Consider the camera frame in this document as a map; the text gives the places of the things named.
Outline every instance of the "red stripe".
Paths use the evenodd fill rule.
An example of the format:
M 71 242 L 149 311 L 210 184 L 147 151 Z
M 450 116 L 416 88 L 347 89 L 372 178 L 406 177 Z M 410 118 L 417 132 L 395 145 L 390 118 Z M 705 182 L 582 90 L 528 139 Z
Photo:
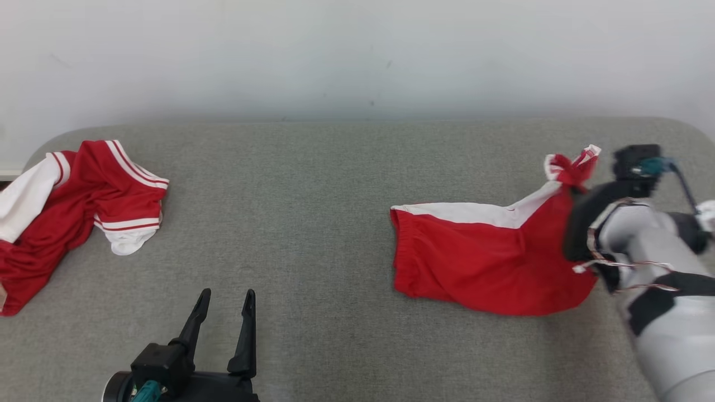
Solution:
M 164 180 L 152 180 L 152 179 L 147 179 L 146 176 L 144 176 L 142 173 L 139 173 L 139 172 L 134 168 L 134 163 L 128 161 L 127 158 L 124 157 L 124 154 L 123 154 L 122 151 L 119 149 L 119 147 L 117 146 L 117 144 L 115 144 L 114 141 L 111 141 L 111 143 L 114 145 L 114 148 L 117 149 L 117 153 L 119 153 L 119 156 L 122 157 L 122 159 L 124 160 L 124 163 L 126 163 L 127 166 L 129 166 L 129 168 L 130 168 L 134 173 L 137 174 L 137 176 L 143 177 L 143 178 L 144 178 L 146 181 L 148 181 L 148 182 L 152 182 L 152 183 L 162 183 L 162 184 L 165 184 L 165 185 L 168 185 L 168 184 L 169 184 L 169 182 L 164 181 Z
M 110 231 L 110 232 L 119 232 L 120 230 L 141 229 L 141 228 L 143 228 L 143 227 L 152 227 L 152 226 L 159 227 L 159 224 L 158 224 L 158 223 L 147 223 L 146 225 L 119 227 L 119 228 L 117 228 L 117 229 L 107 229 L 106 227 L 103 226 L 103 224 L 102 224 L 100 221 L 98 221 L 98 220 L 95 219 L 94 222 L 95 222 L 95 223 L 98 223 L 99 226 L 102 226 L 102 229 L 103 229 L 103 230 L 108 230 L 108 231 Z
M 62 163 L 60 163 L 57 155 L 55 155 L 54 152 L 52 152 L 51 155 L 54 158 L 54 160 L 57 161 L 57 166 L 59 166 L 59 179 L 57 179 L 57 181 L 52 185 L 52 187 L 54 187 L 62 181 L 62 177 L 64 176 L 64 169 L 62 169 Z

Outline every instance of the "cable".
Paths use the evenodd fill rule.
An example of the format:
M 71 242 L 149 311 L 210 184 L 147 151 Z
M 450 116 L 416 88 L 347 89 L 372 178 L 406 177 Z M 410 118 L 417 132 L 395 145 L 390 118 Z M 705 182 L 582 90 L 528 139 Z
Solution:
M 670 263 L 658 263 L 656 261 L 636 261 L 634 263 L 618 263 L 616 261 L 611 261 L 608 258 L 606 258 L 603 254 L 601 254 L 598 251 L 598 245 L 596 241 L 596 231 L 597 229 L 602 226 L 606 220 L 611 216 L 611 214 L 620 206 L 622 205 L 645 205 L 648 206 L 647 204 L 641 204 L 638 203 L 635 199 L 627 197 L 627 198 L 621 198 L 620 200 L 617 200 L 615 202 L 612 202 L 601 214 L 596 218 L 593 223 L 591 223 L 591 226 L 588 227 L 588 237 L 586 238 L 586 246 L 588 247 L 588 251 L 591 252 L 591 255 L 593 256 L 593 259 L 590 261 L 587 261 L 582 264 L 578 264 L 573 266 L 573 271 L 575 273 L 584 273 L 587 270 L 593 271 L 592 265 L 595 264 L 602 264 L 602 265 L 609 265 L 611 267 L 618 267 L 618 268 L 630 268 L 632 270 L 635 270 L 639 266 L 644 266 L 644 265 L 655 265 L 656 267 L 663 268 L 664 270 L 668 271 L 669 273 L 672 273 L 674 271 L 673 265 Z M 667 285 L 662 285 L 659 283 L 649 283 L 649 284 L 643 284 L 643 285 L 632 285 L 627 288 L 623 289 L 617 289 L 615 293 L 620 293 L 625 290 L 631 290 L 631 289 L 639 289 L 639 288 L 658 288 L 660 290 L 665 290 L 668 292 L 677 292 L 680 291 L 677 288 L 673 288 L 671 286 Z
M 688 199 L 688 203 L 690 204 L 691 208 L 693 208 L 693 213 L 695 215 L 699 215 L 700 211 L 698 211 L 698 205 L 695 202 L 695 197 L 693 197 L 693 193 L 690 191 L 690 187 L 688 186 L 688 182 L 685 180 L 683 172 L 680 171 L 680 168 L 678 168 L 678 165 L 675 163 L 674 160 L 669 160 L 669 167 L 670 170 L 675 173 L 676 176 L 678 176 L 678 180 L 680 180 L 680 185 L 683 187 L 683 191 L 685 192 L 685 197 Z

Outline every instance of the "red fabric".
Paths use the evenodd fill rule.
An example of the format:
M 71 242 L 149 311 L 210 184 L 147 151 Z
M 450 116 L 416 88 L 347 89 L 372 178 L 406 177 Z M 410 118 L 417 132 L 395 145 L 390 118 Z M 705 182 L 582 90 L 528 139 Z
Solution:
M 586 156 L 591 159 L 581 163 Z M 561 187 L 518 228 L 393 209 L 395 289 L 504 315 L 546 315 L 583 302 L 596 278 L 575 273 L 576 263 L 562 256 L 561 243 L 571 188 L 591 175 L 596 158 L 581 155 L 572 163 L 556 155 L 551 163 L 561 171 Z
M 95 214 L 103 222 L 159 217 L 165 188 L 128 174 L 110 149 L 120 155 L 119 146 L 85 141 L 78 152 L 62 152 L 71 169 L 61 174 L 69 179 L 52 191 L 42 213 L 14 244 L 0 241 L 0 284 L 7 292 L 0 315 L 17 314 L 45 286 L 64 255 L 87 240 Z M 161 181 L 148 173 L 142 177 Z

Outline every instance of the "gray upholstered surface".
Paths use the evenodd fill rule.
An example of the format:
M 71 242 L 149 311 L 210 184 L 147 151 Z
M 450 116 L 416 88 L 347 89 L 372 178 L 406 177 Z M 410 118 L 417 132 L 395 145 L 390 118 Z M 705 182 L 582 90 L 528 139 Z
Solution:
M 172 183 L 162 229 L 117 257 L 102 234 L 0 320 L 0 400 L 98 401 L 148 342 L 178 334 L 203 287 L 212 306 L 199 370 L 223 371 L 246 289 L 258 297 L 262 401 L 651 401 L 608 297 L 542 318 L 500 317 L 393 290 L 395 204 L 505 205 L 544 181 L 545 154 L 657 142 L 700 200 L 715 198 L 715 147 L 666 119 L 105 127 Z M 673 180 L 659 206 L 682 210 Z

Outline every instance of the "red jersey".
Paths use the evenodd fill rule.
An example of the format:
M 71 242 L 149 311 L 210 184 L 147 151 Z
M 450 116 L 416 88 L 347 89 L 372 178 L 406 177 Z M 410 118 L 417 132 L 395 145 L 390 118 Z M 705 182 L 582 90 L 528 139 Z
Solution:
M 118 141 L 47 154 L 0 193 L 0 315 L 17 314 L 94 226 L 114 253 L 138 250 L 159 228 L 168 185 L 133 163 Z

